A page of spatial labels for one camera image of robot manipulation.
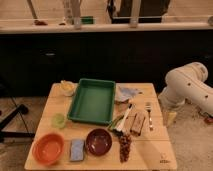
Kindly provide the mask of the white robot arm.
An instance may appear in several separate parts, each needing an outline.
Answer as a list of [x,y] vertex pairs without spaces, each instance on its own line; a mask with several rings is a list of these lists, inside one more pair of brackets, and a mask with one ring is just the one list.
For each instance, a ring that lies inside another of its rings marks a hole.
[[165,76],[166,87],[158,98],[165,109],[179,108],[188,99],[213,117],[213,87],[205,84],[206,66],[192,62],[170,70]]

